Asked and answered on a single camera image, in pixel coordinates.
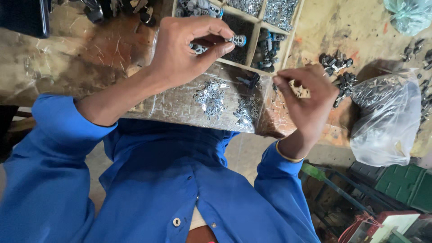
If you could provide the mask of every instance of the hand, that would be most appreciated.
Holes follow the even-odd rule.
[[[336,100],[339,90],[331,84],[320,64],[277,72],[273,82],[285,98],[285,106],[297,130],[279,142],[279,150],[287,157],[305,157],[319,140],[325,122]],[[310,90],[310,99],[298,99],[288,82],[295,80],[296,86]]]
[[[234,44],[224,40],[233,35],[225,22],[210,16],[163,18],[149,68],[166,89],[188,83],[205,72],[216,59],[234,49]],[[207,43],[209,49],[196,55],[189,47],[195,39],[200,44]]]

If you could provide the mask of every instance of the wooden table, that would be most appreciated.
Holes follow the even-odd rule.
[[[49,39],[39,40],[0,30],[0,103],[31,106],[37,95],[44,92],[81,98],[122,82],[150,63],[156,28],[140,26],[134,33],[138,16],[120,16],[103,25],[93,25],[82,14],[83,7],[80,2],[54,6]],[[172,0],[165,0],[155,7],[154,13],[159,21],[171,11]],[[371,65],[400,67],[399,54],[412,38],[396,32],[389,18],[382,0],[305,0],[286,67],[316,63],[321,53],[333,54],[337,49],[354,60],[354,65],[345,71],[358,74],[360,80],[370,74]],[[429,28],[418,36],[431,37],[432,31]],[[432,48],[428,46],[429,41],[418,57]],[[421,60],[417,58],[405,65],[421,67]],[[237,109],[238,98],[252,95],[236,80],[240,75],[243,74],[237,68],[214,63],[192,82],[144,100],[125,116],[264,136],[281,137],[292,133],[295,126],[281,94],[272,90],[268,76],[261,76],[262,90],[253,91],[262,104],[258,121],[251,128],[235,125],[237,118],[232,113]],[[193,95],[204,88],[204,81],[215,78],[227,80],[230,85],[224,99],[227,111],[219,121],[216,118],[208,121]],[[350,99],[345,99],[331,112],[321,143],[349,147],[349,131],[356,120],[355,106]],[[413,155],[426,153],[431,146],[431,134],[431,125],[426,121],[418,134]]]

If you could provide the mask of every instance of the person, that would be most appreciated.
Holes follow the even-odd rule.
[[[4,163],[0,242],[319,242],[298,172],[320,137],[337,88],[319,65],[277,72],[297,130],[271,144],[254,187],[227,168],[237,133],[120,119],[152,95],[190,82],[233,50],[234,32],[210,17],[164,18],[152,63],[81,100],[42,94],[34,129]],[[196,55],[193,40],[212,45]],[[288,84],[310,89],[297,99]],[[103,139],[114,163],[100,176],[97,217],[86,155]]]

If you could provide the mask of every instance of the shirt button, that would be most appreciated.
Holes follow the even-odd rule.
[[[177,217],[172,221],[172,223],[175,227],[178,227],[180,225],[180,219]]]

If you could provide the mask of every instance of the bracelet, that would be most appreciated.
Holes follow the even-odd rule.
[[[300,161],[302,161],[302,160],[304,160],[305,158],[306,158],[306,156],[304,156],[303,158],[301,158],[301,159],[292,159],[292,158],[290,158],[290,157],[287,157],[287,156],[285,156],[285,155],[283,155],[280,151],[279,151],[279,148],[278,148],[278,145],[279,145],[279,141],[280,140],[278,140],[277,141],[277,143],[276,143],[276,151],[284,158],[284,159],[286,159],[286,160],[289,160],[289,161],[291,161],[291,162],[293,162],[293,163],[297,163],[297,162],[300,162]]]

